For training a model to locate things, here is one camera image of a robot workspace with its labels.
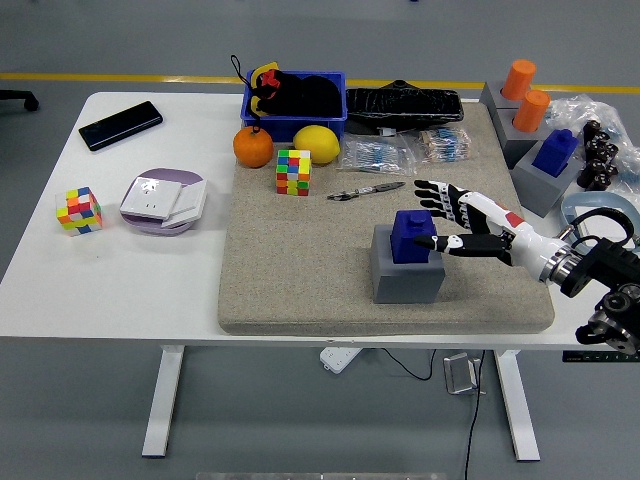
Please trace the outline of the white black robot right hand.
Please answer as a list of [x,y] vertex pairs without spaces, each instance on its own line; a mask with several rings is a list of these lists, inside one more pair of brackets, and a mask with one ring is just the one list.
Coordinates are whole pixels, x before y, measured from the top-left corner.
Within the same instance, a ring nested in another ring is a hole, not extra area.
[[538,234],[518,214],[475,191],[438,181],[416,180],[414,194],[432,216],[463,227],[461,234],[422,235],[414,243],[457,257],[497,258],[523,267],[531,277],[548,282],[568,251],[564,241]]

